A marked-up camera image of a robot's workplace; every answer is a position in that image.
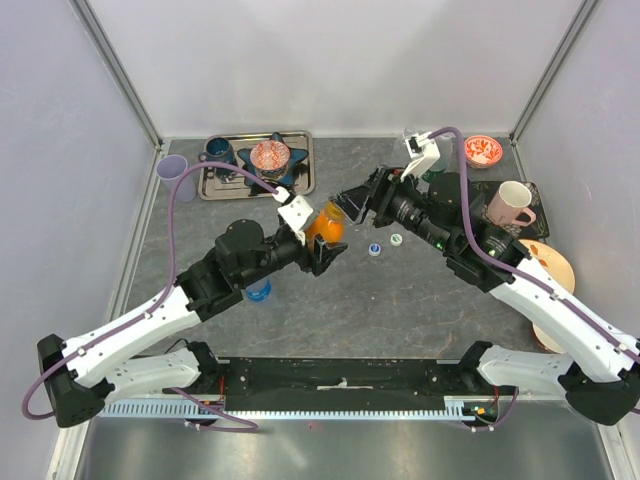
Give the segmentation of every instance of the white wall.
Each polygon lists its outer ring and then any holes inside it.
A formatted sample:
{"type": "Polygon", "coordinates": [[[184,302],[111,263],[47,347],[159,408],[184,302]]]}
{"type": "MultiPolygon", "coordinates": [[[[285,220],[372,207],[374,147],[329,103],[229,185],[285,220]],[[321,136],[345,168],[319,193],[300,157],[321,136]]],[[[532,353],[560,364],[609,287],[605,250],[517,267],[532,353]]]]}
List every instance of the white wall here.
{"type": "Polygon", "coordinates": [[[153,149],[68,2],[4,1],[0,65],[0,477],[31,480],[58,433],[20,414],[36,342],[105,322],[153,149]]]}
{"type": "Polygon", "coordinates": [[[92,0],[164,136],[509,131],[580,0],[92,0]]]}
{"type": "MultiPolygon", "coordinates": [[[[636,0],[601,2],[521,141],[577,294],[640,336],[640,30],[636,0]]],[[[623,422],[640,458],[640,421],[623,422]]]]}

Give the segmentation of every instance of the orange jar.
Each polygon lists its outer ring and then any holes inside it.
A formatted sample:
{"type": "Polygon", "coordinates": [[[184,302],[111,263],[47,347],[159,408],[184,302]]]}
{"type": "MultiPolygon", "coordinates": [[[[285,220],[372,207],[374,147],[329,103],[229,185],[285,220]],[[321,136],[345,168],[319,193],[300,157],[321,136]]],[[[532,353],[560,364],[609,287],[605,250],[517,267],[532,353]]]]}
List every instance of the orange jar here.
{"type": "Polygon", "coordinates": [[[334,203],[327,202],[318,217],[306,231],[309,250],[313,251],[313,239],[322,235],[327,243],[338,243],[344,235],[344,213],[334,203]]]}

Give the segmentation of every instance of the red patterned bowl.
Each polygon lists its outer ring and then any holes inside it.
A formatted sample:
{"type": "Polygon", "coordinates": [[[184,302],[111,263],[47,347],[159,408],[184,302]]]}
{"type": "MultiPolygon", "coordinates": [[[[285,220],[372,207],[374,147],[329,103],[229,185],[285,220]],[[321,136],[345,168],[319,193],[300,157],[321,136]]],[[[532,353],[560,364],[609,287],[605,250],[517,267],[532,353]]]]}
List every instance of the red patterned bowl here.
{"type": "Polygon", "coordinates": [[[474,135],[464,142],[467,162],[474,168],[489,168],[502,158],[502,147],[497,140],[485,135],[474,135]]]}
{"type": "Polygon", "coordinates": [[[265,140],[251,149],[249,159],[260,173],[277,178],[287,172],[290,156],[289,147],[284,143],[265,140]]]}

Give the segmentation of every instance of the blue mug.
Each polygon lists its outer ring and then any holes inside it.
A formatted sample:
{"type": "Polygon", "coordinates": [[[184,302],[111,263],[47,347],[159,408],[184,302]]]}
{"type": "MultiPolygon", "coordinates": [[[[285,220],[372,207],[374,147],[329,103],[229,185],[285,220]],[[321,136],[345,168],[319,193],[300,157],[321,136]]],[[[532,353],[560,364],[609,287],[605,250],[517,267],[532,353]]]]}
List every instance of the blue mug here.
{"type": "MultiPolygon", "coordinates": [[[[204,152],[198,154],[198,160],[201,162],[222,162],[230,165],[238,165],[231,142],[223,137],[213,137],[204,144],[204,152]]],[[[216,177],[222,182],[229,182],[234,172],[224,168],[214,169],[216,177]]]]}

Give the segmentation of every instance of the white bottle cap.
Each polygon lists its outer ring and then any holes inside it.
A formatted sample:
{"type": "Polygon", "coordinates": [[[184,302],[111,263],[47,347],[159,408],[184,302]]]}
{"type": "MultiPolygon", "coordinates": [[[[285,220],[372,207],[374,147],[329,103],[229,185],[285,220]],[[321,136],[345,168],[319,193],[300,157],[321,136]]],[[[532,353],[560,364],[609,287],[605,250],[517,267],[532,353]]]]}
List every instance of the white bottle cap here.
{"type": "Polygon", "coordinates": [[[391,235],[391,245],[393,245],[394,247],[398,247],[401,243],[402,235],[400,235],[399,233],[394,233],[393,235],[391,235]]]}
{"type": "Polygon", "coordinates": [[[371,245],[369,245],[369,255],[371,255],[372,257],[377,257],[378,255],[380,255],[381,251],[382,247],[380,247],[379,243],[372,243],[371,245]]]}

